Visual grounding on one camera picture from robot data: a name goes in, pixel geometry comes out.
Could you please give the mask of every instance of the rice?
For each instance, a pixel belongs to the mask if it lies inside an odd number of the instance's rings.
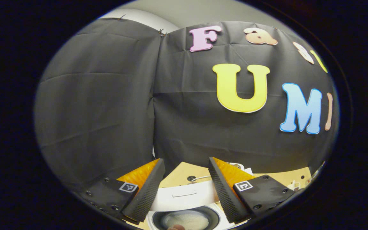
[[[208,219],[197,211],[176,211],[166,216],[164,222],[168,227],[180,224],[186,230],[204,230],[209,224]]]

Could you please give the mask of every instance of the yellow letter u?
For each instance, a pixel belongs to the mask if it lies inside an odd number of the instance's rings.
[[[254,96],[250,99],[238,97],[236,92],[236,74],[241,67],[236,64],[217,64],[212,70],[217,74],[217,97],[221,105],[235,112],[255,112],[266,103],[267,83],[266,75],[270,73],[263,65],[249,65],[248,71],[254,74]]]

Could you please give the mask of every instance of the black fabric backdrop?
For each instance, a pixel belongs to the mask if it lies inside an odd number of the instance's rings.
[[[212,25],[223,29],[213,48],[191,53],[189,30]],[[278,44],[250,44],[243,32],[250,27],[266,30]],[[63,45],[42,76],[35,101],[42,153],[69,185],[121,176],[152,160],[153,143],[166,175],[182,161],[207,167],[211,156],[256,173],[306,166],[313,173],[333,145],[339,106],[330,75],[301,57],[293,41],[313,49],[250,22],[205,23],[161,36],[127,19],[98,19]],[[237,92],[246,99],[254,95],[247,66],[270,69],[262,109],[240,113],[219,103],[212,67],[223,63],[241,66]],[[306,101],[313,88],[323,93],[319,134],[280,131],[287,109],[283,83],[298,84]],[[333,126],[324,131],[328,92],[335,97]]]

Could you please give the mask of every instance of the screw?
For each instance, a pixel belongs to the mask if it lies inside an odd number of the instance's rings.
[[[119,207],[117,205],[111,205],[111,209],[118,211]]]

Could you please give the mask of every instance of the blue letter m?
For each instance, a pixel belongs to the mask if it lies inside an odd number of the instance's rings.
[[[312,89],[309,101],[306,103],[301,88],[297,84],[285,83],[282,89],[287,94],[287,109],[285,122],[280,124],[280,130],[284,132],[294,132],[296,130],[295,115],[298,116],[299,131],[306,128],[308,134],[318,134],[320,132],[320,107],[322,93],[317,89]]]

